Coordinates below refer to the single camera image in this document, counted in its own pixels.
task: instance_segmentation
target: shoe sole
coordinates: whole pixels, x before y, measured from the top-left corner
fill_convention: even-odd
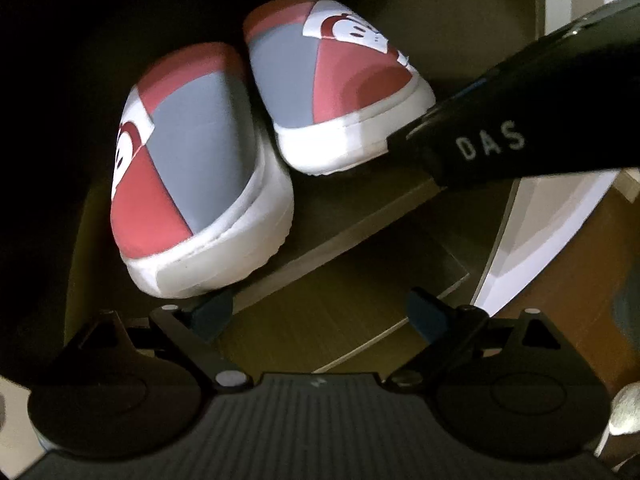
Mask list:
[[[431,87],[414,73],[404,88],[362,110],[301,128],[273,126],[287,164],[309,175],[331,174],[386,153],[386,138],[434,104]]]
[[[246,278],[284,243],[293,188],[263,124],[257,164],[242,194],[212,225],[162,253],[123,257],[136,285],[157,298],[188,298]]]

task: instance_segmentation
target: sneaker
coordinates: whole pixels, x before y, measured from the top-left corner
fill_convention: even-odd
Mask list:
[[[398,49],[333,0],[274,0],[244,20],[251,67],[280,153],[329,174],[386,153],[386,138],[434,105]]]
[[[223,43],[161,59],[120,121],[111,229],[136,285],[186,298],[245,278],[289,233],[293,190]]]

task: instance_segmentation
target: cartoon character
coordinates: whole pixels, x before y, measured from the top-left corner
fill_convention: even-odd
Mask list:
[[[319,0],[314,5],[303,26],[302,34],[323,40],[359,44],[388,54],[402,66],[409,64],[409,59],[389,45],[380,31],[351,9],[333,0]]]
[[[113,168],[113,183],[111,185],[111,199],[116,194],[116,188],[122,180],[131,161],[140,147],[144,146],[154,130],[151,117],[140,100],[136,89],[131,91],[118,129],[116,144],[116,158]]]

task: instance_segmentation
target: brown floor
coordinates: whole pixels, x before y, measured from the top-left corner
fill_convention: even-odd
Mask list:
[[[499,317],[542,310],[565,334],[613,396],[640,381],[640,354],[613,322],[616,293],[640,257],[640,201],[611,189],[561,253]],[[609,439],[601,459],[610,466],[640,452],[640,435]]]

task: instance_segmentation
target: shelf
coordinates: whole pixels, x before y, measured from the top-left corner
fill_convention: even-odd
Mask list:
[[[421,226],[403,218],[236,314],[219,349],[256,379],[268,370],[328,370],[402,327],[412,286],[444,296],[467,277]]]
[[[386,157],[329,176],[292,171],[292,180],[289,236],[265,266],[238,285],[236,312],[355,247],[440,190],[427,173]]]

